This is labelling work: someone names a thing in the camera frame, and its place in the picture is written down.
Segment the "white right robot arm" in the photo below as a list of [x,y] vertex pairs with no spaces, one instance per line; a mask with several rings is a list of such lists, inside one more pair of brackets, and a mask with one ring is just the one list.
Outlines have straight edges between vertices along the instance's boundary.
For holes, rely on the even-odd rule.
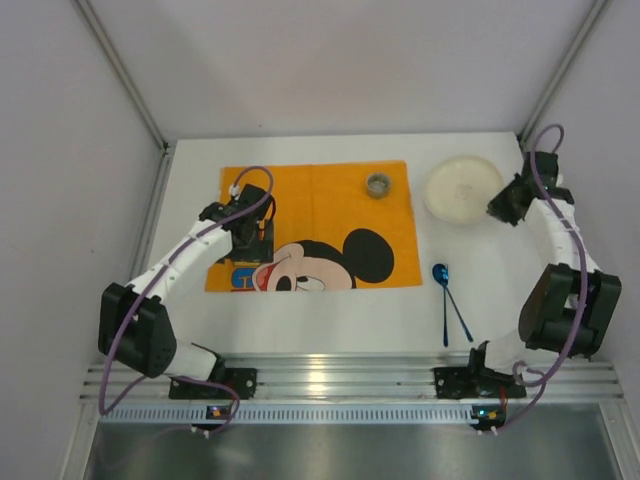
[[558,155],[530,152],[522,171],[487,207],[503,223],[523,223],[544,264],[518,327],[479,346],[484,365],[500,373],[510,374],[529,350],[561,353],[577,314],[580,324],[567,356],[593,356],[621,295],[620,279],[604,273],[588,254],[575,222],[574,198],[561,183]]

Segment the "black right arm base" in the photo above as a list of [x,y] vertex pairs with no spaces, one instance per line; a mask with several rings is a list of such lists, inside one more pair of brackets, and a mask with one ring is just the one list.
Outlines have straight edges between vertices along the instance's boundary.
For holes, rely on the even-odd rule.
[[446,366],[433,369],[438,399],[508,399],[526,397],[526,389],[510,375],[492,370],[485,365],[488,341],[469,352],[464,366]]

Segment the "orange Mickey Mouse placemat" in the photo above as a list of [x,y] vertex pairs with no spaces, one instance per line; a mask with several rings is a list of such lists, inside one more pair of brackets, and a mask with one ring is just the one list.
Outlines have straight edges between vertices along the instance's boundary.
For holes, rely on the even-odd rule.
[[[207,293],[325,292],[422,283],[407,166],[401,160],[273,166],[274,253],[268,263],[224,260]],[[366,179],[392,180],[382,199]]]

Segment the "small grey cup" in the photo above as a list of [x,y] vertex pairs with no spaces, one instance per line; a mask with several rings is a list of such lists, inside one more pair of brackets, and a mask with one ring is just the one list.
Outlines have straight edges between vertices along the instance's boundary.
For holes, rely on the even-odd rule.
[[387,197],[390,193],[391,186],[391,178],[382,172],[374,172],[366,179],[367,194],[374,199]]

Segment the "cream round plate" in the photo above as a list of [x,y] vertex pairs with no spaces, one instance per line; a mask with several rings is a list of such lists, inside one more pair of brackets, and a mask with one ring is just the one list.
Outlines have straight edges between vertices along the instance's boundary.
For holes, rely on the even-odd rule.
[[440,162],[429,172],[422,200],[437,219],[455,225],[472,225],[489,216],[489,202],[504,187],[502,174],[490,160],[458,155]]

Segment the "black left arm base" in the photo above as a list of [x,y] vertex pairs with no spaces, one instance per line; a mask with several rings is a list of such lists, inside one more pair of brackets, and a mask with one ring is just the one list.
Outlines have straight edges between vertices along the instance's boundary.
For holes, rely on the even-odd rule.
[[[256,392],[258,370],[255,368],[227,367],[217,383],[234,390],[241,400],[252,399]],[[173,379],[169,389],[172,400],[229,400],[232,395],[224,389]]]

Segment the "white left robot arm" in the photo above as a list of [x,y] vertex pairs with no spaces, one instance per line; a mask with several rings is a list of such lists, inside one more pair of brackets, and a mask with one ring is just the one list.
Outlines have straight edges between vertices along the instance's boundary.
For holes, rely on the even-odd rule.
[[144,274],[106,288],[100,305],[101,353],[149,378],[211,378],[222,360],[176,337],[167,302],[184,296],[220,260],[272,257],[274,197],[251,184],[231,191],[228,203],[205,207],[185,237]]

